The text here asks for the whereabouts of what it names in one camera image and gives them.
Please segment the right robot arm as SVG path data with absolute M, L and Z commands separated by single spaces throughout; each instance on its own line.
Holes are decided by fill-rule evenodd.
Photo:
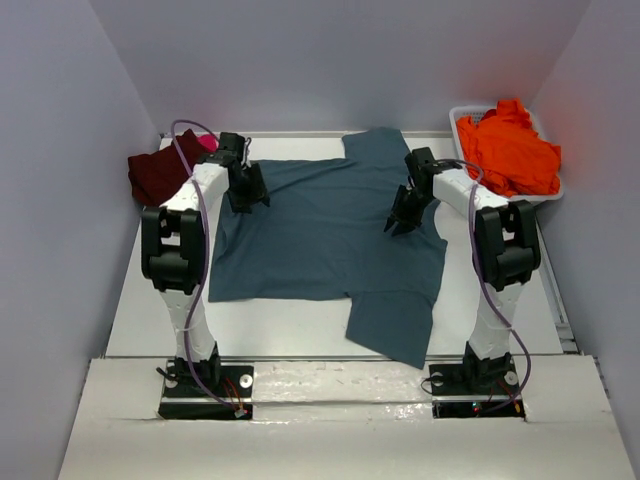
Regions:
M 473 332 L 459 363 L 430 368 L 436 396 L 519 395 L 510 343 L 520 339 L 513 322 L 517 302 L 541 263 L 536 216 L 526 200 L 508 200 L 481 185 L 481 168 L 460 160 L 437 160 L 428 147 L 405 157 L 408 182 L 398 188 L 385 229 L 394 236 L 418 229 L 436 200 L 468 222 L 472 265 L 481 294 Z

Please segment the teal blue t shirt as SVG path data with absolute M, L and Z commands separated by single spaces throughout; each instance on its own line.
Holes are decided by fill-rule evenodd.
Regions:
M 403 135 L 378 128 L 342 142 L 338 159 L 261 161 L 268 205 L 222 205 L 208 299 L 347 298 L 350 341 L 422 368 L 447 250 L 435 207 L 416 230 L 387 233 L 407 176 Z

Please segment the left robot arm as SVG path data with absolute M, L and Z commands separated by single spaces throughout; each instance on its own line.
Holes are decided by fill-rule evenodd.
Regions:
M 194 165 L 176 148 L 185 182 L 141 216 L 142 274 L 160 293 L 176 340 L 173 364 L 161 373 L 169 384 L 213 399 L 221 383 L 221 360 L 202 299 L 210 263 L 208 212 L 223 197 L 240 214 L 251 213 L 255 204 L 270 204 L 261 168 L 249 160 L 252 139 L 223 132 L 216 140 L 217 149 Z

